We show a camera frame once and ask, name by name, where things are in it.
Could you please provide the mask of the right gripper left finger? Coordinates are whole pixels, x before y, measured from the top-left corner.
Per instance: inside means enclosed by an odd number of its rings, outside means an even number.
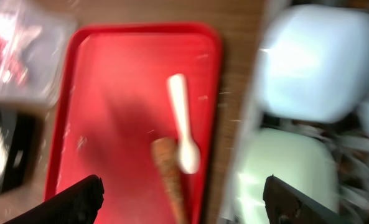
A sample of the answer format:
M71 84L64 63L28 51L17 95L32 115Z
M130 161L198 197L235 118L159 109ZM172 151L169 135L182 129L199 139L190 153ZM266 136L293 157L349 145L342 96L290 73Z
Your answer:
M102 179L89 175L4 224L93 224L104 201Z

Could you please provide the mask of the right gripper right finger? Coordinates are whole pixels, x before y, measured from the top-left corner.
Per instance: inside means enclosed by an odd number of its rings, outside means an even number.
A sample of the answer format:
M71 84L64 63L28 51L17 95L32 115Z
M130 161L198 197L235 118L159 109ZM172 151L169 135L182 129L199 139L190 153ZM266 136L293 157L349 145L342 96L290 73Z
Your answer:
M266 179L263 200L270 224L350 224L273 175Z

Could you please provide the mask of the green bowl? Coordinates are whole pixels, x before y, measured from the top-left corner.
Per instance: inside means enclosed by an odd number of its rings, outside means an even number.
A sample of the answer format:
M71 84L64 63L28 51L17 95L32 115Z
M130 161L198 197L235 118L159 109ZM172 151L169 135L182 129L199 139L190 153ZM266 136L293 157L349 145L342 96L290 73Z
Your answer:
M337 166L327 146L312 137L262 128L245 142L233 166L231 198L240 223L268 222L263 190L271 175L339 211Z

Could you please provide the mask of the white plastic spoon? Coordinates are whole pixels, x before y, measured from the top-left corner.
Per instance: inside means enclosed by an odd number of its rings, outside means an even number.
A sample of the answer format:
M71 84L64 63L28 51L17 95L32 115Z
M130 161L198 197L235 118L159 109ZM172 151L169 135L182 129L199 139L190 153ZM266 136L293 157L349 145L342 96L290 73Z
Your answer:
M195 174L200 166L200 151L191 134L187 82L184 74L167 79L167 90L178 134L177 160L181 171Z

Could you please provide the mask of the light blue bowl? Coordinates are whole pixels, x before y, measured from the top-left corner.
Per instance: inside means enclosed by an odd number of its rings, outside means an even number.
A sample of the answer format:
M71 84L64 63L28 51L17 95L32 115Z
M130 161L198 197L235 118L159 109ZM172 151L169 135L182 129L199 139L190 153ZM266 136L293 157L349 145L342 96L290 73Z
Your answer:
M256 96L280 118L334 123L369 87L369 14L318 4L292 6L258 49Z

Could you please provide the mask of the red snack wrapper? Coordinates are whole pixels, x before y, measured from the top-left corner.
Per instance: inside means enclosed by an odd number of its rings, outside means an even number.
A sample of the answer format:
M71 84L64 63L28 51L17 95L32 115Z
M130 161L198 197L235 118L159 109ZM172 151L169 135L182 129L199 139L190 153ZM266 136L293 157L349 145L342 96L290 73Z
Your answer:
M12 40L0 36L0 81L3 83L13 81L18 86L24 85L29 71L12 47Z

